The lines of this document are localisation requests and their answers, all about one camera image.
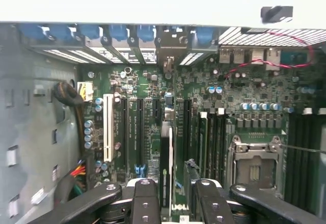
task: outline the red wire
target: red wire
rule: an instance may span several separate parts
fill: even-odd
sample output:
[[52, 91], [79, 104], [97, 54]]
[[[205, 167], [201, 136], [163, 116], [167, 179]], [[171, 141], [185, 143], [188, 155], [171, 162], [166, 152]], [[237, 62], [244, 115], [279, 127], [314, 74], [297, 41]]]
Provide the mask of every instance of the red wire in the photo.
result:
[[268, 64], [268, 65], [271, 65], [271, 66], [277, 66], [277, 67], [286, 68], [286, 69], [302, 68], [302, 67], [307, 67], [308, 65], [311, 65], [313, 57], [314, 57], [314, 50], [313, 50], [311, 45], [308, 45], [304, 40], [302, 40], [302, 39], [300, 39], [298, 37], [292, 36], [292, 35], [288, 35], [288, 34], [284, 34], [284, 33], [275, 33], [275, 32], [267, 32], [267, 33], [270, 34], [270, 35], [276, 35], [276, 36], [280, 36], [280, 37], [290, 37], [290, 38], [293, 38], [293, 39], [297, 40], [298, 42], [301, 42], [301, 43], [305, 44], [307, 46], [308, 50], [309, 50], [310, 61], [305, 63], [305, 64], [300, 64], [300, 65], [282, 65], [282, 64], [276, 65], [276, 64], [273, 64], [270, 61], [264, 61], [264, 60], [261, 60], [261, 59], [251, 60], [249, 63], [241, 64], [241, 65], [237, 66], [235, 69], [230, 70], [229, 73], [226, 76], [228, 76], [230, 73], [238, 70], [239, 68], [241, 68], [243, 66], [246, 66], [246, 65], [249, 65], [249, 64], [251, 64], [253, 62], [262, 62], [263, 64]]

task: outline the ventilation grille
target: ventilation grille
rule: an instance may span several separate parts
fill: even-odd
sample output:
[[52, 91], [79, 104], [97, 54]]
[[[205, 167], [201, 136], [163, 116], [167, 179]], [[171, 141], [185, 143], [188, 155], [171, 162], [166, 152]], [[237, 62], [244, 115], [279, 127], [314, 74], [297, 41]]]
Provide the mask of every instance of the ventilation grille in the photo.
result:
[[326, 41], [326, 30], [265, 30], [263, 34], [242, 34], [240, 27], [230, 27], [219, 38], [220, 45], [227, 46], [272, 46], [272, 47], [305, 47], [306, 44], [291, 37], [271, 35], [268, 32], [287, 34], [313, 45]]

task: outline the pcie slot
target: pcie slot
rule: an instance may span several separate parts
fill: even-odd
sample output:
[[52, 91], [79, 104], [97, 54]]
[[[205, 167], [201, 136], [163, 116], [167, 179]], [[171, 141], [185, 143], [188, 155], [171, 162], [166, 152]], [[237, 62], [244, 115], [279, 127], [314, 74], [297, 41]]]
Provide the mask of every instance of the pcie slot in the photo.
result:
[[186, 99], [183, 102], [183, 161], [189, 160], [191, 145], [191, 122], [192, 122], [192, 101]]
[[122, 135], [122, 142], [123, 142], [123, 146], [122, 146], [122, 160], [125, 166], [128, 165], [128, 139], [129, 139], [129, 110], [128, 110], [128, 99], [127, 98], [123, 98], [121, 99], [121, 106], [122, 106], [122, 110], [121, 110], [121, 120], [122, 120], [122, 131], [123, 131], [123, 135]]
[[114, 156], [113, 94], [103, 95], [103, 150], [104, 161], [111, 162]]
[[144, 164], [144, 130], [145, 130], [145, 118], [144, 118], [144, 99], [137, 99], [137, 112], [136, 112], [136, 120], [137, 120], [137, 134], [136, 134], [136, 147], [137, 147], [137, 155], [136, 155], [136, 164], [143, 165]]

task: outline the motherboard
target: motherboard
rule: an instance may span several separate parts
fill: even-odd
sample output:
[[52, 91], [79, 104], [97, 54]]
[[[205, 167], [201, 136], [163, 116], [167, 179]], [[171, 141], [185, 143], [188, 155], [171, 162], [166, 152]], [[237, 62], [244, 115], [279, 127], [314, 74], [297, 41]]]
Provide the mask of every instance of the motherboard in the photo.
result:
[[[95, 185], [153, 179], [162, 188], [161, 199], [170, 187], [170, 210], [177, 219], [187, 213], [184, 162], [194, 159], [201, 178], [225, 188], [250, 183], [284, 198], [289, 163], [288, 150], [280, 145], [291, 144], [293, 114], [324, 113], [326, 63], [317, 56], [303, 68], [259, 62], [239, 67], [249, 63], [244, 52], [232, 60], [221, 53], [193, 66], [174, 66], [172, 72], [159, 65], [80, 67], [77, 88], [86, 103], [85, 148], [95, 152]], [[278, 55], [281, 64], [309, 62], [303, 49], [278, 50]], [[173, 128], [171, 171], [165, 167], [170, 157], [162, 136], [165, 122]], [[172, 185], [163, 190], [169, 174]]]

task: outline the green circuit board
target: green circuit board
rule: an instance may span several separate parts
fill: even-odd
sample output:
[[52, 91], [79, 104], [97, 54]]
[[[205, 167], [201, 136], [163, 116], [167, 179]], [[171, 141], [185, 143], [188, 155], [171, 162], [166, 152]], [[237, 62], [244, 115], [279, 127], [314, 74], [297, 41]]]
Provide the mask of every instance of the green circuit board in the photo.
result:
[[[291, 57], [299, 54], [306, 57], [305, 51], [290, 54], [284, 52], [281, 64], [295, 64], [296, 61]], [[172, 214], [173, 221], [179, 221], [179, 215], [188, 213], [183, 164], [190, 158], [198, 161], [200, 155], [203, 155], [205, 149], [202, 137], [207, 137], [210, 142], [215, 136], [214, 140], [219, 142], [218, 145], [208, 143], [207, 147], [211, 148], [206, 148], [204, 157], [207, 167], [210, 159], [214, 158], [219, 162], [220, 168], [215, 169], [215, 172], [207, 171], [204, 176], [223, 184], [228, 147], [233, 136], [239, 135], [244, 143], [250, 144], [268, 143], [277, 135], [286, 144], [289, 121], [287, 109], [302, 114], [304, 108], [318, 108], [325, 104], [318, 93], [320, 84], [325, 80], [321, 70], [326, 68], [326, 64], [322, 60], [300, 69], [266, 70], [266, 65], [252, 64], [229, 73], [237, 66], [238, 64], [221, 64], [218, 59], [214, 62], [202, 60], [191, 67], [176, 67], [172, 76], [168, 76], [169, 79], [162, 69], [152, 65], [131, 65], [130, 74], [124, 73], [127, 67], [125, 65], [83, 66], [81, 80], [92, 82], [94, 90], [93, 102], [86, 106], [85, 120], [97, 120], [99, 113], [95, 111], [94, 99], [113, 93], [118, 93], [120, 98], [114, 105], [114, 160], [107, 162], [108, 176], [103, 176], [103, 171], [97, 169], [97, 181], [110, 179], [125, 184], [129, 179], [137, 177], [135, 165], [141, 163], [147, 166], [146, 177], [158, 182], [159, 161], [162, 157], [167, 157], [160, 155], [164, 94], [171, 92], [175, 111]], [[138, 121], [139, 99], [142, 99], [144, 111], [141, 128]], [[161, 109], [160, 121], [153, 116], [153, 101]], [[258, 108], [252, 109], [252, 104], [257, 104]], [[279, 109], [268, 107], [264, 110], [259, 107], [262, 104], [277, 104]], [[211, 126], [214, 135], [207, 131], [207, 135], [206, 132], [201, 133], [206, 126], [200, 120], [202, 112], [208, 114], [207, 123], [214, 125]], [[141, 147], [137, 144], [140, 131], [143, 135]], [[96, 160], [100, 160], [103, 148], [101, 126], [95, 126], [92, 141]], [[286, 157], [282, 163], [285, 169]]]

